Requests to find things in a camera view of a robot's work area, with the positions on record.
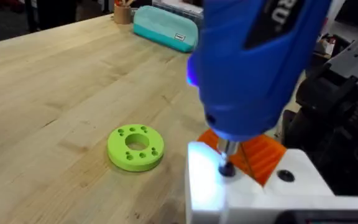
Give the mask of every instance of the teal case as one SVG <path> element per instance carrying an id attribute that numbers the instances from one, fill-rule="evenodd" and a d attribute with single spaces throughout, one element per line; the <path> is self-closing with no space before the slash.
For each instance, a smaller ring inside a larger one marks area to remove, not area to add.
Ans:
<path id="1" fill-rule="evenodd" d="M 136 11 L 134 32 L 181 52 L 193 51 L 198 41 L 198 28 L 193 21 L 152 6 Z"/>

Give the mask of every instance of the green ring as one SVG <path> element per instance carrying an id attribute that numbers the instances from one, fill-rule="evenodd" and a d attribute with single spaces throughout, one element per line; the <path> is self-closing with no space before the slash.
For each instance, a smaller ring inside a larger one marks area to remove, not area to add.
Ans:
<path id="1" fill-rule="evenodd" d="M 143 150 L 133 150 L 127 142 L 141 142 Z M 107 141 L 107 152 L 112 163 L 132 172 L 156 167 L 164 153 L 164 141 L 154 129 L 141 124 L 128 124 L 115 129 Z"/>

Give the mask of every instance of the blue rotary tool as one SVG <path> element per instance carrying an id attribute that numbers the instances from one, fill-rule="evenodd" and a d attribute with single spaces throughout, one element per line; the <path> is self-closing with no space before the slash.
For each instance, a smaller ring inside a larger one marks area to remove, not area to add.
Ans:
<path id="1" fill-rule="evenodd" d="M 198 86 L 206 120 L 221 139 L 223 168 L 239 142 L 275 126 L 309 62 L 330 3 L 204 1 L 188 79 Z"/>

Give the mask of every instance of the orange 3d printed part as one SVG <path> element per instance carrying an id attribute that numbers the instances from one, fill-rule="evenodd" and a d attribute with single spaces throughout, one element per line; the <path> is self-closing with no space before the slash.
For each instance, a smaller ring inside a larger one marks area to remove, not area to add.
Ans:
<path id="1" fill-rule="evenodd" d="M 218 151 L 218 136 L 211 129 L 203 133 L 198 141 Z M 279 142 L 263 134 L 241 143 L 236 154 L 229 159 L 237 168 L 253 177 L 260 185 L 264 185 L 285 150 Z"/>

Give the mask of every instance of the wooden workbench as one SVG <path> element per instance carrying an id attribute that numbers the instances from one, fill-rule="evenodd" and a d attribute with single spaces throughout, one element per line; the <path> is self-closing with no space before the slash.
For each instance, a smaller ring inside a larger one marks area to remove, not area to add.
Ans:
<path id="1" fill-rule="evenodd" d="M 184 223 L 187 144 L 207 129 L 187 58 L 110 16 L 0 42 L 0 223 Z M 151 171 L 107 157 L 132 123 L 164 138 Z"/>

